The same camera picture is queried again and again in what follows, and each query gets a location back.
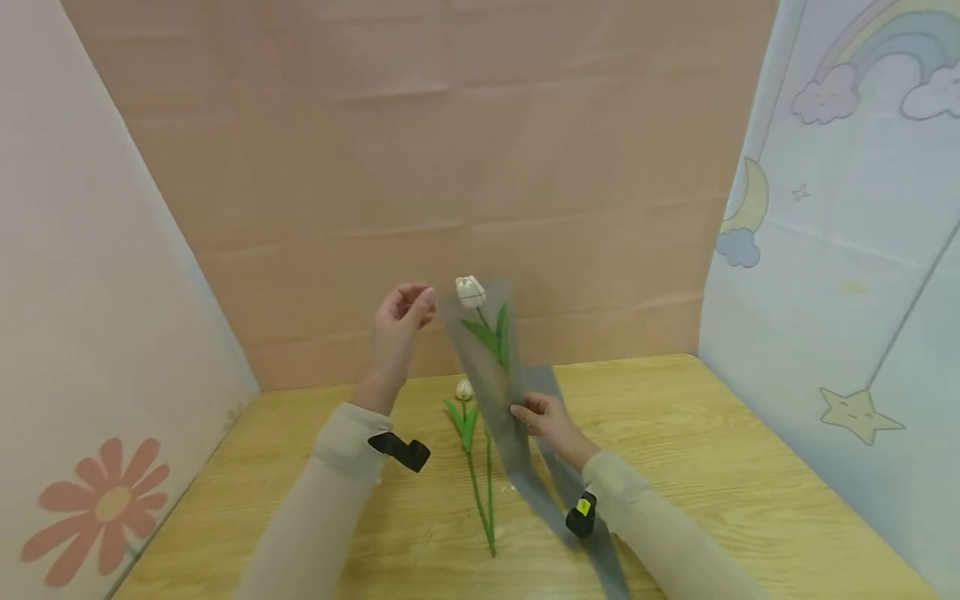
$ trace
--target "beige sleeve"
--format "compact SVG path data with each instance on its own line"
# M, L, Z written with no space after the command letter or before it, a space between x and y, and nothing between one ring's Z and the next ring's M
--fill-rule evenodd
M754 600L767 594L710 536L618 456L583 471L597 512L636 553L670 600Z
M388 417L353 404L337 407L260 538L238 600L334 597L357 518L385 459L367 439L392 429Z

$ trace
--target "tulip flower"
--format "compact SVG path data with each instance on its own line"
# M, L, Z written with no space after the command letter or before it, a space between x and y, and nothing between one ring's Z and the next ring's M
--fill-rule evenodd
M450 400L444 400L444 404L454 427L457 428L457 433L460 435L460 447L467 457L470 482L473 484L473 500L476 502L477 512L480 513L480 522L483 523L484 533L487 534L487 546L490 548L490 555L495 558L496 533L493 529L493 471L490 431L487 430L485 425L484 432L487 434L487 511L484 512L483 501L480 499L480 487L477 484L477 473L473 466L473 430L476 427L477 413L480 407L474 404L470 410L467 410L467 402L473 399L473 386L470 385L469 379L460 380L460 383L457 384L455 396L460 402L459 410Z
M487 292L472 275L457 277L457 296L460 297L460 303L464 308L469 310L480 308L487 301Z
M500 306L496 313L496 328L491 327L490 322L483 313L483 305L487 301L487 292L474 276L457 277L457 296L460 303L467 310L476 311L480 317L480 323L461 319L461 323L470 333L486 346L496 362L506 371L510 367L508 359L509 344L507 342L507 305Z
M469 379L463 378L460 380L460 383L457 384L456 397L462 402L473 400L473 386L470 385Z

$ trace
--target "black device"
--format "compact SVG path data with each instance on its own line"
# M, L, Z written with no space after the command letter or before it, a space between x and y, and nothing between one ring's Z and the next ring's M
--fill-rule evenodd
M386 431L369 438L367 444L377 452L393 456L401 465L414 473L419 473L423 465L426 465L427 459L430 458L430 448L417 440L406 444L392 431Z
M577 505L566 514L566 528L577 538L585 540L593 533L593 523L597 519L597 497L584 491Z

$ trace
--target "black strap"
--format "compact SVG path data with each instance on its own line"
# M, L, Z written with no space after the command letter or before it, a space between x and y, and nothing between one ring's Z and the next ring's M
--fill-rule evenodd
M397 461L412 470L419 473L430 458L430 448L413 440L409 445L398 438L392 431L387 431L373 436L367 440L367 443L382 454L393 456Z

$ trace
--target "white wall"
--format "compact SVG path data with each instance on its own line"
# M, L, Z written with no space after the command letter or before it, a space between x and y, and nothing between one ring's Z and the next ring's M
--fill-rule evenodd
M56 0L0 2L0 331L3 594L104 596L256 387Z
M701 331L704 360L945 598L960 597L958 60L956 2L780 3L744 145L759 170L734 185Z

